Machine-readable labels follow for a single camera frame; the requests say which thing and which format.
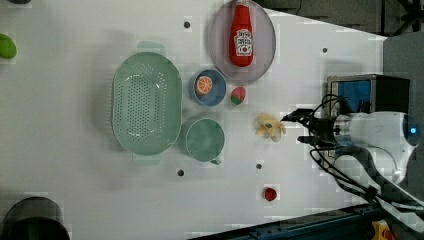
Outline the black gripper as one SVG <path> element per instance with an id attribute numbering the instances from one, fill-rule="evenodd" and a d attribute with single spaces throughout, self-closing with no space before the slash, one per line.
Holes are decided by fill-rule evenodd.
<path id="1" fill-rule="evenodd" d="M 297 140 L 300 143 L 317 147 L 334 146 L 336 144 L 333 130 L 335 119 L 314 117 L 313 109 L 296 109 L 295 111 L 285 115 L 282 118 L 282 121 L 309 121 L 309 130 L 312 136 L 299 136 Z"/>

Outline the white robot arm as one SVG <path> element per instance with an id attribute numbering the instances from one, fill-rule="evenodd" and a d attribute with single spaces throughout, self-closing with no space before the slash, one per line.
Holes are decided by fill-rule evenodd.
<path id="1" fill-rule="evenodd" d="M 346 113 L 317 118 L 297 109 L 282 118 L 308 129 L 298 141 L 340 188 L 382 209 L 409 229 L 423 232 L 423 201 L 400 183 L 419 145 L 420 128 L 402 112 Z"/>

